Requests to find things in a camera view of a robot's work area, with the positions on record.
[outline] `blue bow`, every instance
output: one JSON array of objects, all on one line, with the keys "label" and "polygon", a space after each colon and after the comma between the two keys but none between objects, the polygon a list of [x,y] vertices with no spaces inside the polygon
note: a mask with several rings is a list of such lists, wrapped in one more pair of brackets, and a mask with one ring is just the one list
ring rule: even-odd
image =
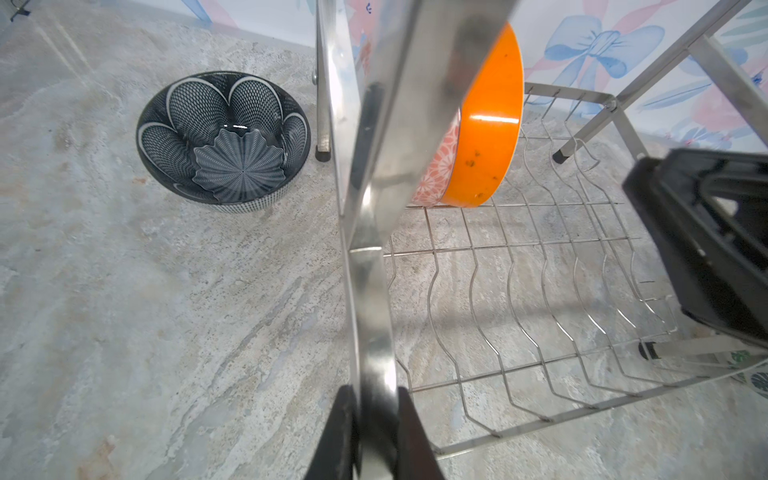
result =
[{"label": "blue bow", "polygon": [[579,82],[580,88],[594,90],[598,63],[612,78],[624,77],[661,43],[662,38],[664,29],[657,25],[622,35],[615,30],[603,31],[599,18],[573,15],[564,18],[554,31],[544,57],[555,61],[576,57],[553,82],[567,87],[576,81],[587,57],[595,57],[598,61],[590,65]]}]

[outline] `rubber foot cap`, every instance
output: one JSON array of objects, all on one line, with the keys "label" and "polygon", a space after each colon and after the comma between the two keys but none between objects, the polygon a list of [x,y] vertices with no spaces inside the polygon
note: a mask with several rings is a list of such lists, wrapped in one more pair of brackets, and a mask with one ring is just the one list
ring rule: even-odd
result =
[{"label": "rubber foot cap", "polygon": [[326,163],[331,159],[331,153],[329,151],[319,151],[315,147],[315,159],[319,162]]},{"label": "rubber foot cap", "polygon": [[661,357],[659,357],[656,354],[656,349],[654,348],[654,344],[656,342],[644,342],[644,343],[645,343],[645,348],[643,348],[643,343],[637,344],[637,351],[640,352],[640,356],[648,360],[648,353],[650,353],[650,358],[652,360],[659,360],[659,358]]},{"label": "rubber foot cap", "polygon": [[558,165],[562,165],[562,164],[563,164],[563,162],[565,162],[567,159],[568,159],[568,157],[566,157],[565,155],[563,155],[563,152],[561,152],[561,151],[559,151],[559,150],[558,150],[558,151],[556,151],[556,152],[554,153],[554,155],[552,155],[552,160],[554,160],[554,162],[555,162],[556,164],[558,164]]}]

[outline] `metal frame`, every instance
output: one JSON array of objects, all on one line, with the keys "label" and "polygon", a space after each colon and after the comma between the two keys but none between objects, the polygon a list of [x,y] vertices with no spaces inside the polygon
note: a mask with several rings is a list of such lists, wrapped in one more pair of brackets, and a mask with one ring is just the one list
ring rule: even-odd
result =
[{"label": "metal frame", "polygon": [[[688,56],[689,51],[696,55],[705,71],[713,70],[713,81],[731,83],[733,88],[726,89],[728,98],[734,101],[740,111],[748,111],[745,118],[748,121],[763,121],[766,118],[764,100],[760,94],[756,97],[756,89],[748,89],[746,93],[743,84],[746,82],[743,73],[732,72],[724,74],[719,71],[728,64],[723,52],[718,50],[713,40],[709,38],[728,19],[732,18],[748,0],[720,0],[701,20],[684,34],[670,49],[664,52],[638,79],[618,96],[601,92],[585,91],[577,88],[558,87],[553,85],[525,85],[526,111],[531,110],[531,97],[546,98],[549,101],[544,113],[538,117],[545,134],[534,136],[530,124],[525,123],[521,128],[521,138],[518,152],[521,153],[523,166],[530,175],[533,184],[546,190],[551,201],[530,202],[521,190],[522,202],[505,204],[491,199],[482,208],[492,208],[501,225],[504,242],[497,245],[475,245],[472,242],[471,229],[468,226],[465,211],[461,213],[469,245],[467,247],[438,248],[429,220],[429,212],[435,209],[422,209],[424,220],[429,231],[431,248],[427,250],[393,250],[391,234],[396,228],[400,215],[407,209],[407,204],[415,191],[423,171],[432,158],[432,152],[439,144],[464,94],[468,90],[469,80],[474,77],[482,64],[482,59],[490,50],[495,33],[501,30],[514,0],[457,0],[442,2],[440,0],[392,0],[386,3],[386,10],[381,14],[381,24],[377,33],[378,43],[373,55],[376,62],[371,64],[369,83],[366,86],[362,100],[356,80],[355,65],[352,49],[349,43],[349,32],[346,24],[344,0],[318,0],[317,8],[317,78],[318,85],[318,155],[333,158],[335,164],[336,186],[339,203],[339,235],[343,248],[343,264],[346,278],[347,315],[351,338],[351,379],[355,387],[357,410],[356,424],[360,434],[360,451],[356,463],[360,478],[391,478],[397,459],[396,446],[393,439],[397,432],[398,403],[396,397],[396,366],[406,375],[409,390],[412,395],[434,389],[457,388],[460,393],[465,418],[485,431],[484,435],[468,441],[456,442],[445,447],[433,446],[439,458],[458,455],[502,439],[510,438],[526,432],[557,425],[571,419],[602,412],[617,406],[626,405],[642,399],[662,395],[681,387],[707,382],[736,372],[753,368],[766,360],[759,358],[743,364],[739,370],[711,368],[703,363],[696,364],[697,370],[692,372],[685,368],[669,363],[650,362],[654,375],[638,375],[624,368],[624,363],[617,350],[626,345],[637,345],[644,348],[649,339],[658,339],[677,331],[676,324],[670,326],[651,306],[653,302],[666,303],[671,307],[666,297],[645,297],[633,270],[635,261],[634,241],[617,211],[620,200],[611,198],[605,188],[596,184],[590,171],[599,165],[602,159],[596,158],[587,148],[586,141],[591,139],[608,123],[613,123],[627,145],[633,159],[647,156],[647,151],[627,119],[624,109],[637,100],[650,86],[669,72],[675,65]],[[461,74],[453,69],[459,65]],[[558,99],[569,99],[573,102],[570,114],[563,122],[568,135],[553,135],[548,127],[551,107]],[[571,133],[568,121],[581,102],[591,102],[603,105],[603,110],[585,125],[578,133]],[[762,127],[768,129],[768,122]],[[553,162],[551,174],[561,182],[562,189],[570,189],[578,197],[578,201],[564,202],[558,199],[553,191],[545,186],[542,179],[537,178],[529,167],[527,157],[528,145],[531,142],[544,141],[550,145],[550,154],[559,144],[565,145],[558,151],[561,159],[569,157],[579,148],[584,148],[588,154],[589,167],[584,168],[584,162],[575,162],[578,172],[566,181]],[[599,190],[601,198],[594,199],[594,192]],[[536,207],[553,207],[565,227],[566,240],[549,240],[544,238],[537,228],[532,209]],[[590,238],[575,238],[568,231],[562,208],[575,206],[584,209],[590,220],[594,236]],[[616,237],[608,234],[604,218],[595,210],[596,206],[610,207],[614,222],[621,225],[623,233]],[[536,241],[514,243],[504,230],[500,210],[517,207],[528,212],[536,231]],[[389,241],[389,252],[386,244]],[[618,243],[626,243],[631,250],[626,269],[621,262],[617,250]],[[579,258],[577,245],[589,243],[600,247],[603,254],[602,282],[608,292],[607,304],[617,314],[621,322],[626,321],[634,332],[634,338],[629,341],[617,341],[604,328],[604,319],[598,318],[590,311],[589,305],[583,301],[576,281]],[[528,333],[515,310],[515,301],[511,294],[509,281],[513,276],[512,267],[508,273],[507,302],[508,315],[512,324],[525,334],[538,351],[538,361],[526,365],[506,366],[504,357],[498,347],[485,334],[481,323],[475,315],[472,287],[478,272],[478,252],[495,249],[500,254],[508,255],[514,266],[516,249],[519,247],[537,247],[543,255],[545,266],[548,261],[547,248],[562,244],[570,246],[574,256],[573,288],[581,304],[583,319],[590,328],[600,333],[605,340],[605,346],[596,349],[585,349],[579,346],[565,325],[552,310],[548,302],[548,291],[545,288],[545,267],[541,271],[541,288],[548,315],[554,320],[559,332],[565,335],[573,348],[573,353],[556,357],[545,356],[537,340]],[[472,311],[472,322],[476,326],[476,334],[485,341],[498,359],[498,369],[482,374],[463,376],[459,362],[441,339],[438,326],[432,317],[431,295],[432,286],[440,271],[439,258],[441,255],[467,251],[475,261],[475,272],[469,288],[469,305]],[[389,308],[389,288],[397,276],[396,259],[400,257],[425,255],[434,260],[435,273],[429,286],[427,312],[435,341],[454,366],[454,379],[430,385],[414,386],[412,375],[406,364],[396,358],[392,334],[392,314]],[[392,262],[393,275],[386,275],[385,260]],[[641,333],[641,329],[627,318],[621,309],[611,299],[605,268],[609,262],[616,262],[623,273],[625,287],[631,292],[637,305],[642,306],[647,315],[657,319],[660,329]],[[607,353],[619,366],[623,382],[629,382],[634,387],[618,388],[598,384],[591,378],[584,361],[589,356]],[[609,399],[594,402],[586,398],[576,398],[572,394],[558,391],[550,374],[550,367],[557,362],[576,359],[581,366],[589,388],[610,396]],[[549,391],[553,396],[568,400],[576,408],[555,415],[537,412],[522,405],[511,394],[508,376],[526,369],[541,369],[546,378]],[[506,388],[509,406],[517,411],[533,415],[536,420],[517,425],[512,428],[496,429],[478,420],[469,411],[464,388],[470,382],[500,376]],[[653,388],[645,389],[649,384]]]}]

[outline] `painted wall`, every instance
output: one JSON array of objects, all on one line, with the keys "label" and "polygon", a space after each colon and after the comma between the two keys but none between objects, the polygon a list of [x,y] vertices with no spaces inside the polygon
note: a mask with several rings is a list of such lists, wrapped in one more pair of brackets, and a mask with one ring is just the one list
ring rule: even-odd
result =
[{"label": "painted wall", "polygon": [[[315,0],[133,1],[196,17],[205,25],[310,47],[315,43]],[[376,41],[376,15],[384,1],[346,0],[361,85]],[[510,22],[521,46],[526,79],[616,94],[716,2],[524,0]],[[717,37],[768,92],[768,82],[763,81],[768,68],[768,0],[753,0]],[[597,109],[585,104],[576,113],[589,118]],[[768,150],[691,59],[645,94],[628,114],[639,131],[691,146]]]},{"label": "painted wall", "polygon": [[131,0],[204,25],[235,28],[307,47],[315,46],[315,0]]}]

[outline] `pink floral pattern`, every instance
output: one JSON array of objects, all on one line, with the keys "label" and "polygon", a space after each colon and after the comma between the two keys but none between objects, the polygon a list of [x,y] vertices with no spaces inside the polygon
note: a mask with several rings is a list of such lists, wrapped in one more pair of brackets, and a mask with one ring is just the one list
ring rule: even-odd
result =
[{"label": "pink floral pattern", "polygon": [[[768,82],[763,81],[763,73],[768,69],[768,55],[749,60],[741,68],[763,93],[768,94]],[[696,99],[690,116],[709,131],[735,130],[746,125],[746,120],[714,86]]]},{"label": "pink floral pattern", "polygon": [[462,111],[456,112],[451,122],[448,132],[442,138],[442,143],[437,149],[432,163],[427,167],[427,171],[422,177],[419,189],[413,195],[411,200],[420,207],[434,207],[440,202],[440,199],[448,190],[448,184],[451,181],[453,164],[456,162],[456,151],[458,150],[458,131],[462,122]]}]

